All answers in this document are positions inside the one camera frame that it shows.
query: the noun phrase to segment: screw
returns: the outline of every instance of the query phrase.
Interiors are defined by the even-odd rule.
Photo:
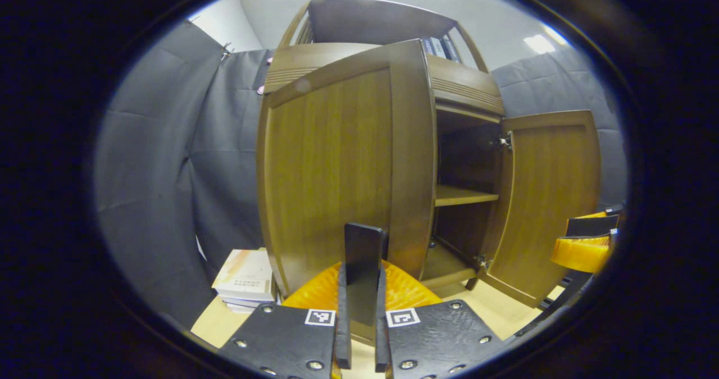
[[[400,364],[400,368],[402,369],[412,369],[415,366],[417,366],[417,361],[412,361],[411,359],[408,359],[407,361],[402,361]]]
[[[307,368],[313,371],[319,371],[319,369],[324,368],[324,365],[319,361],[310,361],[307,363]]]

